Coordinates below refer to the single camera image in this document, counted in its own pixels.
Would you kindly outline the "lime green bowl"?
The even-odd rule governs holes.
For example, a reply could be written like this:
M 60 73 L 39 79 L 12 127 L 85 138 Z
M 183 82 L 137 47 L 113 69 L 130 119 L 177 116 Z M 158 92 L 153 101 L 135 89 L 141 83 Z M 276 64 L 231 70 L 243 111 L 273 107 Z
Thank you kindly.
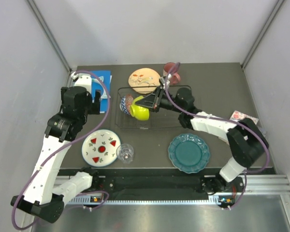
M 130 105 L 131 116 L 139 121 L 147 121 L 149 120 L 149 117 L 150 117 L 150 113 L 147 108 L 144 108 L 135 104 L 138 100 L 141 100 L 143 98 L 144 96 L 139 96 L 135 98 L 132 101 L 132 104 Z

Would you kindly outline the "orange blue patterned bowl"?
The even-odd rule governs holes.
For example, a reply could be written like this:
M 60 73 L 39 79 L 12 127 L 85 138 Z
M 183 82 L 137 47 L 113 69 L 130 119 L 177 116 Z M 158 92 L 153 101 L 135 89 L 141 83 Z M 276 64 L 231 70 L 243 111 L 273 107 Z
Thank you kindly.
M 132 105 L 134 98 L 131 94 L 126 94 L 120 101 L 120 110 L 128 115 L 131 115 L 130 106 Z

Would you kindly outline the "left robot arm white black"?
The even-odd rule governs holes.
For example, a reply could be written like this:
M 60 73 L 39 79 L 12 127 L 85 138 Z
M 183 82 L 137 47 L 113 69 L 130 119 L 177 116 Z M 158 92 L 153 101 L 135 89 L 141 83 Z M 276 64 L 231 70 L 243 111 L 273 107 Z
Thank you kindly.
M 77 134 L 88 115 L 100 113 L 101 94 L 91 94 L 85 87 L 62 87 L 59 112 L 47 122 L 43 145 L 29 181 L 11 200 L 12 223 L 19 209 L 29 215 L 54 223 L 66 204 L 84 190 L 96 191 L 100 180 L 89 168 L 80 169 L 70 180 L 55 188 L 62 161 L 70 147 L 79 141 Z

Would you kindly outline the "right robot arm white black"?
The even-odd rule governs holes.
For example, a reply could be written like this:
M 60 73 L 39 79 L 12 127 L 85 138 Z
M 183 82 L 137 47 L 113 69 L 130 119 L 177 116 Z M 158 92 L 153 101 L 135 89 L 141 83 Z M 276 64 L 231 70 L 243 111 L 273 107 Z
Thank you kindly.
M 228 191 L 238 175 L 249 172 L 261 155 L 269 154 L 269 144 L 252 119 L 237 121 L 213 116 L 195 107 L 194 101 L 191 90 L 186 87 L 180 88 L 175 96 L 163 87 L 157 87 L 136 100 L 135 105 L 151 112 L 158 112 L 161 108 L 178 112 L 183 128 L 227 140 L 232 157 L 216 174 L 215 184 L 219 190 Z

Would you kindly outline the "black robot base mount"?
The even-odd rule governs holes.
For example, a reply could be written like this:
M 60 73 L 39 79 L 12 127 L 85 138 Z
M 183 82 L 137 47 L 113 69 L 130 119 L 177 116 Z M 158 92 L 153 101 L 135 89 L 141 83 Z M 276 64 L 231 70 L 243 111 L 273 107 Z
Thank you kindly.
M 83 167 L 93 175 L 90 190 L 104 190 L 111 200 L 205 200 L 215 193 L 233 197 L 244 189 L 241 177 L 221 189 L 215 184 L 218 170 L 206 168 L 187 174 L 175 168 L 93 168 Z

